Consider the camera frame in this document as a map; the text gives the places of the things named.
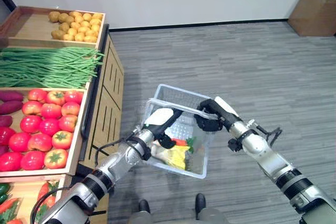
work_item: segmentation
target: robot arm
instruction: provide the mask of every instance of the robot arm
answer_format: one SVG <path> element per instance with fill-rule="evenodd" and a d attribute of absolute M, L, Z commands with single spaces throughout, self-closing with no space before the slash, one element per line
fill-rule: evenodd
<path fill-rule="evenodd" d="M 121 142 L 118 151 L 104 160 L 86 178 L 75 184 L 62 199 L 45 214 L 39 224 L 84 224 L 98 206 L 99 200 L 140 160 L 150 157 L 151 143 L 159 140 L 165 148 L 172 148 L 172 141 L 164 131 L 171 126 L 182 111 L 162 108 L 156 110 L 135 136 Z"/>
<path fill-rule="evenodd" d="M 267 141 L 254 130 L 246 126 L 238 114 L 220 97 L 201 103 L 200 110 L 218 115 L 218 125 L 215 122 L 202 120 L 196 116 L 198 125 L 202 128 L 218 128 L 224 126 L 234 137 L 228 142 L 233 151 L 243 149 L 252 157 L 274 184 L 289 199 L 290 204 L 302 216 L 301 223 L 317 223 L 318 216 L 324 215 L 326 221 L 319 219 L 320 224 L 335 223 L 336 202 L 323 190 L 314 185 L 305 175 L 301 174 L 290 162 L 279 153 L 272 150 Z"/>

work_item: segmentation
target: black baseboard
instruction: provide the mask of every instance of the black baseboard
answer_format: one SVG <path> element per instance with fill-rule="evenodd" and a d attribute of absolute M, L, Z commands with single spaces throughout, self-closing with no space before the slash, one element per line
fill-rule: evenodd
<path fill-rule="evenodd" d="M 131 28 L 110 28 L 109 31 L 137 31 L 137 30 L 154 30 L 154 29 L 169 29 L 169 28 L 184 28 L 197 26 L 218 26 L 230 24 L 245 24 L 245 23 L 263 23 L 263 22 L 286 22 L 287 18 L 280 19 L 257 19 L 257 20 L 241 20 L 241 21 L 227 21 L 227 22 L 212 22 L 212 23 L 197 23 L 185 25 L 171 25 L 171 26 L 145 26 L 145 27 L 131 27 Z"/>

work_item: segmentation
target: green pepper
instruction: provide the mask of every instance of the green pepper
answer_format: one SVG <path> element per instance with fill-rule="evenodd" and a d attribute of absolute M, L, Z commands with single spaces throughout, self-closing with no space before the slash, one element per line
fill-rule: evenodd
<path fill-rule="evenodd" d="M 8 183 L 0 183 L 0 195 L 6 194 L 9 190 L 9 184 Z"/>
<path fill-rule="evenodd" d="M 0 196 L 0 204 L 2 204 L 3 202 L 5 202 L 6 199 L 8 199 L 8 195 L 7 194 L 2 194 Z"/>

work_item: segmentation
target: cardboard box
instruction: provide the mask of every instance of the cardboard box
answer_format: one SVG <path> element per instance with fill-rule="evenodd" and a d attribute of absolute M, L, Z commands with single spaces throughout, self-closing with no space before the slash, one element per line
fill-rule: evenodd
<path fill-rule="evenodd" d="M 333 36 L 336 0 L 300 0 L 288 23 L 300 36 Z"/>

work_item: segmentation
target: tomato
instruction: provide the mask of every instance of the tomato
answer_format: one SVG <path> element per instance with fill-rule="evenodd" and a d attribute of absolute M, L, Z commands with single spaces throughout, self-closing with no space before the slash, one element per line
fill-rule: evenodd
<path fill-rule="evenodd" d="M 72 137 L 74 135 L 71 132 L 59 131 L 52 136 L 53 147 L 56 149 L 67 150 L 71 146 Z"/>
<path fill-rule="evenodd" d="M 9 127 L 0 127 L 0 145 L 8 145 L 9 139 L 16 132 Z"/>
<path fill-rule="evenodd" d="M 78 103 L 75 102 L 66 102 L 63 106 L 62 106 L 62 115 L 75 115 L 78 116 L 79 114 L 79 108 L 80 105 Z"/>
<path fill-rule="evenodd" d="M 44 118 L 60 118 L 62 116 L 61 114 L 61 106 L 56 105 L 53 103 L 45 103 L 42 105 L 41 109 L 41 115 Z"/>
<path fill-rule="evenodd" d="M 48 92 L 42 89 L 32 89 L 28 93 L 29 101 L 38 101 L 40 103 L 45 103 Z"/>
<path fill-rule="evenodd" d="M 41 170 L 44 167 L 44 157 L 46 154 L 40 151 L 30 151 L 21 159 L 23 170 Z"/>
<path fill-rule="evenodd" d="M 65 115 L 59 120 L 59 127 L 63 131 L 74 132 L 77 122 L 77 117 L 75 115 Z"/>
<path fill-rule="evenodd" d="M 60 131 L 58 120 L 53 118 L 43 120 L 40 123 L 39 129 L 42 133 L 49 136 L 53 136 L 56 132 Z"/>
<path fill-rule="evenodd" d="M 0 156 L 0 171 L 9 172 L 20 169 L 23 155 L 19 152 L 7 152 Z"/>
<path fill-rule="evenodd" d="M 20 128 L 24 132 L 35 133 L 38 132 L 38 127 L 41 122 L 42 119 L 38 115 L 29 115 L 21 120 Z"/>
<path fill-rule="evenodd" d="M 6 224 L 22 224 L 22 221 L 20 221 L 19 219 L 14 219 L 8 221 Z"/>
<path fill-rule="evenodd" d="M 32 135 L 28 141 L 28 149 L 30 151 L 47 152 L 51 148 L 51 137 L 44 133 Z"/>
<path fill-rule="evenodd" d="M 55 200 L 56 200 L 56 197 L 53 195 L 50 195 L 48 198 L 46 198 L 44 203 L 47 205 L 47 207 L 50 208 L 55 204 Z"/>
<path fill-rule="evenodd" d="M 82 103 L 83 93 L 76 90 L 70 90 L 65 92 L 64 97 L 66 102 L 75 102 L 80 105 Z"/>
<path fill-rule="evenodd" d="M 37 101 L 25 102 L 22 106 L 22 112 L 25 115 L 41 115 L 42 103 Z"/>
<path fill-rule="evenodd" d="M 68 153 L 63 149 L 54 149 L 47 153 L 44 165 L 49 169 L 64 168 L 67 164 Z"/>
<path fill-rule="evenodd" d="M 15 133 L 10 137 L 8 146 L 13 152 L 26 152 L 30 135 L 27 132 Z"/>
<path fill-rule="evenodd" d="M 47 94 L 47 103 L 54 103 L 57 105 L 63 105 L 65 103 L 64 94 L 61 91 L 50 91 Z"/>

